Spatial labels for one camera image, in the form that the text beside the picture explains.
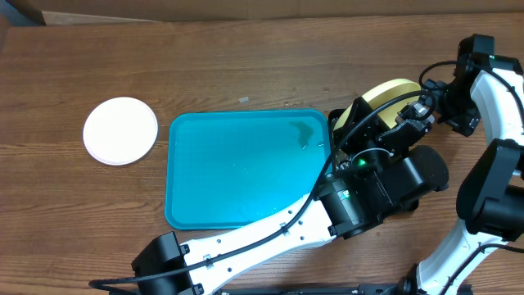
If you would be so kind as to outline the yellow-green plate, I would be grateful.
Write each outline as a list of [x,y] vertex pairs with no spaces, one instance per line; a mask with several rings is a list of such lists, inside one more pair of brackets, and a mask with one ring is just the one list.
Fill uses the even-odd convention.
[[[418,83],[413,82],[409,79],[392,79],[385,83],[379,84],[374,88],[368,90],[366,93],[357,97],[342,113],[338,118],[335,125],[332,127],[332,131],[340,129],[345,122],[348,120],[350,111],[357,105],[360,100],[365,101],[365,106],[370,107],[374,111],[377,107],[382,104],[389,102],[393,98],[397,98],[402,94],[419,91],[421,86]],[[398,112],[406,106],[409,102],[414,102],[418,99],[418,95],[411,98],[407,98],[403,102],[397,102],[386,110],[381,111],[377,116],[374,117],[373,123],[377,123],[377,131],[383,132],[393,129],[396,126],[395,118]]]

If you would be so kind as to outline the white plate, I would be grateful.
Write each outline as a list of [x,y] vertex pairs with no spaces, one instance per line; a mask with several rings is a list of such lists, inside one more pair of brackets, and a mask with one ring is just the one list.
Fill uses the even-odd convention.
[[117,97],[91,111],[84,123],[83,142],[95,160],[125,166],[150,152],[158,132],[156,115],[145,102]]

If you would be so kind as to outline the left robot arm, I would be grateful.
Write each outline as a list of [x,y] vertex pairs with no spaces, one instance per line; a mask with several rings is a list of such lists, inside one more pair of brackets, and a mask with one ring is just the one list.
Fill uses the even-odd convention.
[[448,180],[443,159],[428,146],[386,164],[366,160],[321,170],[310,194],[272,216],[184,244],[173,233],[155,238],[133,261],[131,282],[140,294],[213,294],[277,256],[351,238],[412,211],[421,196],[446,189]]

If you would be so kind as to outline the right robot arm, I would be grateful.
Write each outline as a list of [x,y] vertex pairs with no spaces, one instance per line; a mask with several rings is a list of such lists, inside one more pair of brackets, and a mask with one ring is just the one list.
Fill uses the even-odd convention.
[[523,69],[495,54],[492,36],[473,34],[458,46],[450,83],[420,79],[423,93],[401,114],[428,114],[469,136],[483,124],[487,148],[462,182],[458,219],[437,249],[389,294],[469,294],[463,281],[497,249],[514,251],[523,233]]

